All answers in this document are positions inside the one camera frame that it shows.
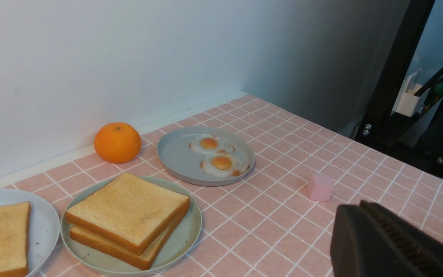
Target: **pink checkered tablecloth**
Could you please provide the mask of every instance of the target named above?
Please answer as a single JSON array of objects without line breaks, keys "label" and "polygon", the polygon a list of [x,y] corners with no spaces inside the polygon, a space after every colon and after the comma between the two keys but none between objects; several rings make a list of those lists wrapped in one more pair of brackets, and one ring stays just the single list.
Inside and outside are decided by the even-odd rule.
[{"label": "pink checkered tablecloth", "polygon": [[[156,143],[167,132],[208,126],[234,133],[256,153],[255,168],[236,184],[200,187],[169,175]],[[329,245],[342,203],[378,202],[443,243],[443,180],[246,95],[142,135],[140,155],[126,164],[97,154],[10,184],[48,200],[63,215],[73,197],[104,179],[130,172],[159,177],[190,191],[203,211],[197,245],[158,276],[333,276]],[[311,173],[336,181],[329,202],[313,202],[303,186]],[[95,276],[60,240],[39,273]]]}]

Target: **stack of bread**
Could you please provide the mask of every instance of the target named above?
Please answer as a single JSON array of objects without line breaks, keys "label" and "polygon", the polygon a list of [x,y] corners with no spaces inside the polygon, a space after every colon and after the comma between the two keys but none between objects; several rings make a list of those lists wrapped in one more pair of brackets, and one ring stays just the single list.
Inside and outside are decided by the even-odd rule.
[{"label": "stack of bread", "polygon": [[0,206],[0,276],[28,274],[30,202]]},{"label": "stack of bread", "polygon": [[127,172],[69,208],[69,236],[141,270],[186,216],[190,197]]}]

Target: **egg yolk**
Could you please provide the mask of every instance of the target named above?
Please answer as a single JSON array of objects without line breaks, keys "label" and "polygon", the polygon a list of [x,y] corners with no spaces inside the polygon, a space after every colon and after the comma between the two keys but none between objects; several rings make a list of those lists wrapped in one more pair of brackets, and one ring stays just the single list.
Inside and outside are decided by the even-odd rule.
[{"label": "egg yolk", "polygon": [[224,156],[218,156],[211,160],[211,164],[217,169],[227,170],[232,167],[232,161]]},{"label": "egg yolk", "polygon": [[205,137],[199,142],[204,149],[215,149],[218,146],[218,142],[212,137]]}]

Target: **fried egg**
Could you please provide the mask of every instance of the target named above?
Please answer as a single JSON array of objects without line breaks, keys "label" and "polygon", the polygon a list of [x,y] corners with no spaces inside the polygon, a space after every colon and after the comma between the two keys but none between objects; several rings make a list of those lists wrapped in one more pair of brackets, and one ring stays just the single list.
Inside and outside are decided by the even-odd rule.
[{"label": "fried egg", "polygon": [[214,153],[204,158],[201,168],[215,177],[237,177],[248,170],[248,163],[227,153]]},{"label": "fried egg", "polygon": [[195,137],[189,144],[189,148],[198,154],[213,154],[213,153],[230,153],[233,152],[235,147],[221,137],[215,137],[213,135],[200,135]]}]

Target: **plate rim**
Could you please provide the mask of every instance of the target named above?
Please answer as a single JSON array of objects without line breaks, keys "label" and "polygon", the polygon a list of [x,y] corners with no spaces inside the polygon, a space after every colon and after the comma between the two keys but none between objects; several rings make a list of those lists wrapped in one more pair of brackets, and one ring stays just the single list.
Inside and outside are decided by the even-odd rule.
[{"label": "plate rim", "polygon": [[[95,269],[95,270],[98,270],[98,271],[101,271],[101,272],[107,272],[108,274],[114,274],[114,275],[132,275],[132,274],[147,274],[148,272],[151,272],[151,274],[153,274],[153,271],[155,270],[155,271],[157,271],[158,270],[158,272],[161,272],[162,270],[165,270],[165,269],[168,269],[168,268],[170,268],[171,266],[173,266],[174,264],[176,264],[180,259],[182,259],[189,251],[191,251],[192,249],[193,249],[193,247],[195,246],[195,245],[197,245],[197,243],[198,243],[198,240],[199,240],[199,236],[201,235],[201,231],[202,231],[202,227],[203,227],[203,216],[202,216],[202,210],[201,210],[201,207],[199,206],[199,204],[197,203],[197,201],[195,200],[195,198],[192,196],[192,193],[190,193],[188,190],[186,190],[185,188],[183,188],[183,187],[181,187],[179,184],[176,184],[176,183],[174,183],[174,182],[170,182],[170,181],[167,181],[167,180],[165,180],[165,179],[162,179],[162,178],[158,178],[158,177],[151,177],[151,176],[144,176],[144,175],[140,175],[140,176],[138,176],[137,175],[137,177],[139,177],[139,178],[142,178],[142,179],[144,179],[144,178],[146,178],[146,179],[153,179],[153,180],[160,180],[160,181],[164,181],[164,182],[169,182],[169,183],[171,183],[171,184],[174,184],[175,186],[178,186],[178,187],[180,187],[181,189],[183,189],[186,193],[188,193],[188,196],[191,198],[191,201],[194,201],[194,203],[195,203],[195,205],[196,205],[196,207],[198,208],[198,210],[199,210],[199,217],[200,217],[200,224],[199,224],[199,230],[198,230],[198,232],[197,232],[197,235],[196,235],[196,239],[194,240],[194,242],[191,244],[191,246],[186,250],[186,251],[184,251],[180,256],[178,256],[177,258],[175,258],[174,260],[172,260],[172,261],[170,261],[170,262],[168,262],[168,263],[165,263],[164,265],[161,265],[161,266],[159,266],[159,267],[156,267],[156,268],[152,268],[152,269],[149,269],[149,270],[140,270],[140,269],[138,269],[137,271],[134,271],[134,272],[117,272],[117,271],[112,271],[112,270],[107,270],[107,269],[103,269],[103,268],[99,268],[99,267],[96,267],[96,266],[93,266],[93,265],[91,265],[90,263],[87,263],[86,261],[84,261],[83,259],[81,259],[81,258],[79,258],[70,248],[69,248],[69,246],[67,245],[67,243],[66,243],[66,240],[65,240],[65,238],[64,238],[64,235],[63,235],[63,223],[64,223],[64,220],[65,220],[65,213],[66,213],[66,211],[70,208],[70,206],[71,206],[71,203],[74,201],[74,199],[71,201],[71,202],[69,202],[69,204],[68,204],[68,206],[66,207],[66,209],[65,209],[65,211],[64,211],[64,213],[63,213],[63,217],[61,218],[61,220],[60,220],[60,237],[61,237],[61,239],[63,240],[63,244],[64,244],[64,246],[66,247],[66,249],[68,250],[68,252],[69,253],[71,253],[80,263],[83,263],[85,266],[87,266],[87,267],[90,267],[90,268],[93,268],[93,269]],[[76,195],[76,197],[75,198],[77,198],[77,197],[79,197],[82,193],[84,193],[86,190],[88,190],[88,189],[90,189],[90,188],[92,188],[92,187],[95,187],[95,186],[99,186],[99,185],[102,185],[102,184],[104,184],[104,186],[106,186],[106,184],[109,184],[110,182],[112,182],[114,179],[116,179],[117,177],[113,177],[113,178],[109,178],[109,179],[106,179],[106,180],[103,180],[103,181],[100,181],[100,182],[98,182],[98,183],[96,183],[96,184],[93,184],[93,185],[91,185],[90,187],[88,187],[88,188],[86,188],[86,189],[84,189],[83,191],[81,191],[81,193],[79,193],[78,195]]]},{"label": "plate rim", "polygon": [[[165,161],[160,156],[160,152],[158,150],[159,149],[158,145],[160,145],[160,142],[163,140],[163,138],[166,135],[169,135],[169,134],[172,134],[172,133],[175,133],[175,132],[179,132],[179,130],[185,130],[187,128],[203,128],[203,129],[206,129],[206,130],[216,130],[216,132],[227,133],[229,135],[235,136],[237,140],[243,142],[244,144],[246,144],[246,146],[249,149],[251,149],[251,159],[252,159],[252,161],[251,161],[251,163],[249,163],[248,170],[245,171],[244,173],[242,173],[241,175],[237,176],[237,177],[232,177],[232,178],[228,178],[228,179],[220,179],[220,180],[206,180],[206,179],[199,179],[199,178],[196,178],[196,177],[187,176],[187,175],[182,174],[182,173],[172,169],[171,167],[167,166],[165,164]],[[254,167],[254,164],[255,164],[255,153],[254,153],[254,150],[251,148],[251,146],[247,142],[245,142],[243,139],[241,139],[241,138],[237,137],[236,135],[234,135],[232,133],[229,133],[229,132],[227,132],[225,130],[221,130],[219,128],[206,127],[206,126],[187,126],[187,127],[181,127],[181,128],[177,128],[177,129],[175,129],[173,131],[170,131],[170,132],[166,133],[165,135],[162,136],[162,138],[160,138],[160,140],[157,143],[157,156],[158,156],[158,159],[160,159],[160,162],[162,162],[162,165],[165,167],[166,170],[174,172],[174,173],[176,173],[179,176],[183,176],[183,177],[187,177],[189,179],[196,180],[197,183],[195,185],[198,185],[198,186],[209,186],[209,185],[204,185],[206,183],[208,183],[208,184],[224,183],[224,185],[235,183],[235,182],[239,181],[240,179],[242,179],[243,177],[245,177],[251,171],[251,169]]]},{"label": "plate rim", "polygon": [[54,219],[51,219],[51,220],[52,221],[55,220],[58,223],[58,235],[56,235],[56,238],[53,240],[54,241],[54,247],[51,247],[50,251],[45,254],[44,259],[42,260],[42,262],[39,265],[37,265],[34,270],[32,270],[31,272],[28,272],[28,274],[26,275],[26,277],[33,276],[48,262],[49,257],[52,255],[52,253],[56,249],[56,244],[57,244],[59,238],[61,237],[61,228],[59,228],[60,220],[59,220],[58,212],[56,211],[56,208],[54,208],[54,206],[51,203],[49,203],[49,201],[45,200],[44,198],[40,197],[39,195],[37,195],[35,193],[31,193],[31,192],[24,191],[24,190],[19,190],[19,189],[9,189],[9,188],[0,188],[0,192],[1,193],[10,193],[10,194],[12,192],[17,192],[17,193],[22,193],[24,195],[28,195],[29,197],[39,198],[44,203],[46,203],[46,205],[49,205],[49,207],[53,211],[52,217],[54,217]]}]

